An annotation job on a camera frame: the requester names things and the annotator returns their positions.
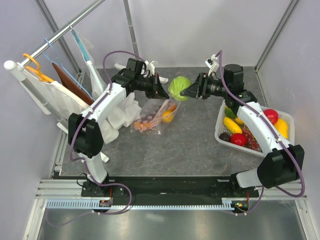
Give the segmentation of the green cabbage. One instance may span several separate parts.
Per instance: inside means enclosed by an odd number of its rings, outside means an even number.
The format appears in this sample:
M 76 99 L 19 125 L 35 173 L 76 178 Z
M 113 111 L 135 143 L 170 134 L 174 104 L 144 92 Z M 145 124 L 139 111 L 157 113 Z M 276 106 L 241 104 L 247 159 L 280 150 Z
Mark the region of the green cabbage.
M 175 77 L 168 87 L 170 95 L 179 102 L 188 100 L 187 96 L 182 96 L 181 92 L 189 88 L 192 82 L 185 76 Z

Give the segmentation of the clear pink-dotted zip bag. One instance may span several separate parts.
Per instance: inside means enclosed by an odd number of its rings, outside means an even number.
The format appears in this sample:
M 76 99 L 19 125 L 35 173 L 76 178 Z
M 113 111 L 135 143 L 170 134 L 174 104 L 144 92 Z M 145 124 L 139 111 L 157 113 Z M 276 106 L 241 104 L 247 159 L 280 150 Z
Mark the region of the clear pink-dotted zip bag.
M 132 133 L 161 135 L 174 121 L 181 102 L 170 99 L 149 99 L 138 118 L 130 125 Z

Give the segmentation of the orange citrus fruit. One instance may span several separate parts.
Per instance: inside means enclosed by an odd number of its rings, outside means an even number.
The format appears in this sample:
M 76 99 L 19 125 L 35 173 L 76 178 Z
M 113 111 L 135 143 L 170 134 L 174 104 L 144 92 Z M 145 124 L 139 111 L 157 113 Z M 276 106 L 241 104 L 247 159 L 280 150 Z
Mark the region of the orange citrus fruit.
M 173 121 L 174 117 L 175 117 L 175 115 L 174 115 L 174 113 L 172 111 L 166 110 L 163 113 L 161 120 L 164 123 L 171 123 Z

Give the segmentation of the green-yellow mango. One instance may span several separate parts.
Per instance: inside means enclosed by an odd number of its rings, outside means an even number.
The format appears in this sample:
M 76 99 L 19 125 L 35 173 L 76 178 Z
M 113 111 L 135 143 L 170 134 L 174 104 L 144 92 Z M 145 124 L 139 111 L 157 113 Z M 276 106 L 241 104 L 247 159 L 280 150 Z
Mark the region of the green-yellow mango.
M 230 118 L 230 119 L 236 119 L 237 115 L 233 113 L 233 111 L 229 108 L 229 107 L 225 107 L 224 108 L 224 114 L 226 117 Z

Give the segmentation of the orange carrot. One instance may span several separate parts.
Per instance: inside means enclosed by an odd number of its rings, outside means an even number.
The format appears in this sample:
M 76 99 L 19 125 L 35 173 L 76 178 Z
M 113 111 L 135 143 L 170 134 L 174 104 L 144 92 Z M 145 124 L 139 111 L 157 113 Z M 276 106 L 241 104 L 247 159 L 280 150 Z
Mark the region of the orange carrot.
M 170 103 L 164 111 L 161 110 L 159 117 L 152 118 L 149 120 L 138 119 L 133 123 L 133 128 L 136 131 L 145 132 L 145 131 L 150 131 L 150 130 L 156 130 L 156 128 L 160 127 L 161 125 L 169 124 L 169 123 L 162 122 L 163 113 L 168 110 L 172 111 L 174 113 L 174 118 L 175 118 L 176 111 L 177 111 L 177 105 L 174 103 Z

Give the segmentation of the red apple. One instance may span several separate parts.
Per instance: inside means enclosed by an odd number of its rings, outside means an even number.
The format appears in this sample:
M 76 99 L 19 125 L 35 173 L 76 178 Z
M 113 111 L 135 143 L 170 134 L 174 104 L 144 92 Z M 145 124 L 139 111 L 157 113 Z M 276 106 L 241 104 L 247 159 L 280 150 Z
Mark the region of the red apple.
M 273 125 L 277 123 L 279 119 L 279 114 L 276 110 L 268 108 L 268 109 L 265 109 L 263 113 Z

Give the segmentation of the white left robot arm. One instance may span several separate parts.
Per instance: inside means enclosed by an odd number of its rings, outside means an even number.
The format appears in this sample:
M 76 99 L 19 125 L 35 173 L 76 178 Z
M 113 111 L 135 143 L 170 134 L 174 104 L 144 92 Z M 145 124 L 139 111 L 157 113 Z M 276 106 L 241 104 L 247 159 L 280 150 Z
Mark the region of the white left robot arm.
M 104 181 L 108 173 L 101 158 L 103 122 L 134 91 L 144 92 L 149 99 L 169 98 L 155 71 L 155 64 L 155 61 L 129 58 L 126 67 L 110 79 L 109 86 L 92 105 L 80 114 L 72 113 L 68 118 L 70 152 L 79 155 L 78 159 L 84 163 L 89 179 L 94 182 L 92 191 L 99 197 L 106 196 L 110 191 L 109 183 Z

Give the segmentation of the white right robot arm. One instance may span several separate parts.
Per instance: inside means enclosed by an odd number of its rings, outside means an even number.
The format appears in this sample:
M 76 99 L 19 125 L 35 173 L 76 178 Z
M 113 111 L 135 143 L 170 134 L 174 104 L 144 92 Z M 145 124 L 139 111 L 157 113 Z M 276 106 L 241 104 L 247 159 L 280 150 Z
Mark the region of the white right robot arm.
M 195 82 L 181 91 L 182 96 L 207 99 L 223 97 L 227 107 L 249 128 L 257 140 L 264 159 L 256 169 L 238 172 L 229 191 L 235 197 L 242 196 L 249 187 L 263 186 L 267 189 L 302 180 L 305 151 L 285 139 L 264 114 L 256 97 L 244 88 L 244 70 L 237 64 L 223 68 L 221 79 L 200 73 Z

